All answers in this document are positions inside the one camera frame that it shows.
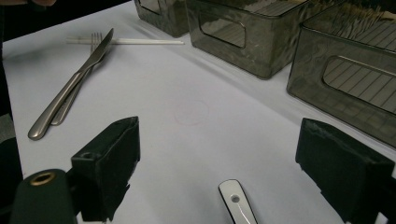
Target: knife blade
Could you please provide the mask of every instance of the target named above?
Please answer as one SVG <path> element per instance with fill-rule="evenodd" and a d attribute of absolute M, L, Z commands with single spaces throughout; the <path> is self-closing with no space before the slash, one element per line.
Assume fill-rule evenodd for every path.
<path fill-rule="evenodd" d="M 55 98 L 43 111 L 40 117 L 38 117 L 38 119 L 35 121 L 35 124 L 32 126 L 29 133 L 27 134 L 30 139 L 39 140 L 44 136 L 50 125 L 50 122 L 52 121 L 58 109 L 64 103 L 64 100 L 67 98 L 70 91 L 73 90 L 73 88 L 76 87 L 76 85 L 81 81 L 87 70 L 99 63 L 101 58 L 105 55 L 108 46 L 111 43 L 113 32 L 114 29 L 112 28 L 103 39 L 103 41 L 96 48 L 96 50 L 91 54 L 88 60 L 69 79 L 66 85 L 64 85 L 61 91 L 55 96 Z"/>

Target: fork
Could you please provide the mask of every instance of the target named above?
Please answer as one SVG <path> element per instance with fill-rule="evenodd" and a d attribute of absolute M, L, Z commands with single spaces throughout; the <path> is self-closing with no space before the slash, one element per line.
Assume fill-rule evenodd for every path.
<path fill-rule="evenodd" d="M 94 33 L 91 35 L 91 53 L 95 51 L 100 42 L 102 42 L 102 34 Z M 92 72 L 93 67 L 91 67 L 83 76 L 81 81 L 76 85 L 76 87 L 69 93 L 66 100 L 62 104 L 61 108 L 59 108 L 55 117 L 52 119 L 51 125 L 60 125 L 64 119 L 66 118 L 67 112 L 69 112 L 70 107 L 72 106 L 74 100 L 77 97 L 78 91 L 81 88 L 82 82 L 84 79 Z"/>

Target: white table surface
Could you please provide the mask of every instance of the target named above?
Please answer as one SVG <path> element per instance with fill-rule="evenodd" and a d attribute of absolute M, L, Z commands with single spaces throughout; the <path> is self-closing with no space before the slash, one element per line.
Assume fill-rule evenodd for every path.
<path fill-rule="evenodd" d="M 64 123 L 27 133 L 89 56 L 67 36 L 174 39 L 141 21 L 134 2 L 10 40 L 4 65 L 23 175 L 71 168 L 110 123 L 140 120 L 141 162 L 113 223 L 232 223 L 219 195 L 241 182 L 259 223 L 343 223 L 295 162 L 302 118 L 350 134 L 396 161 L 393 149 L 286 93 L 290 65 L 260 80 L 191 45 L 115 45 L 85 81 Z"/>

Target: transparent gray container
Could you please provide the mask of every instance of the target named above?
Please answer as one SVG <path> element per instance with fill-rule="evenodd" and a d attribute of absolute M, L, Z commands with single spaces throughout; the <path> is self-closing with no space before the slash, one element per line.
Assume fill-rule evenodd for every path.
<path fill-rule="evenodd" d="M 289 94 L 396 147 L 396 11 L 342 3 L 305 21 Z"/>
<path fill-rule="evenodd" d="M 172 37 L 189 31 L 185 0 L 134 0 L 137 14 Z"/>
<path fill-rule="evenodd" d="M 186 0 L 191 43 L 263 79 L 292 61 L 301 21 L 334 0 Z"/>

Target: knife handle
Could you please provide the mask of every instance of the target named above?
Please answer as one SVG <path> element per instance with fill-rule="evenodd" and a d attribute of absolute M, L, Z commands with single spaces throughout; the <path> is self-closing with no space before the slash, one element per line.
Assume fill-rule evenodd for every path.
<path fill-rule="evenodd" d="M 64 103 L 64 100 L 67 98 L 70 91 L 73 90 L 73 88 L 75 88 L 76 85 L 81 81 L 85 72 L 86 70 L 77 71 L 66 83 L 66 85 L 64 85 L 61 91 L 55 96 L 52 102 L 35 121 L 35 124 L 27 134 L 30 139 L 39 140 L 44 136 L 58 109 Z"/>
<path fill-rule="evenodd" d="M 73 90 L 70 91 L 69 95 L 64 100 L 64 103 L 59 108 L 56 115 L 53 117 L 53 119 L 50 123 L 51 125 L 58 126 L 62 122 L 64 122 L 64 119 L 66 118 L 66 115 L 70 110 L 70 107 L 72 106 L 74 100 L 77 97 L 77 94 L 78 94 L 79 89 L 81 88 L 82 82 L 84 81 L 85 77 L 87 77 L 91 73 L 91 71 L 92 71 L 92 68 L 88 69 L 88 71 L 83 75 L 83 78 L 81 79 L 81 81 L 76 85 L 75 88 L 73 88 Z"/>
<path fill-rule="evenodd" d="M 237 180 L 222 182 L 219 191 L 234 224 L 257 224 L 245 192 Z"/>

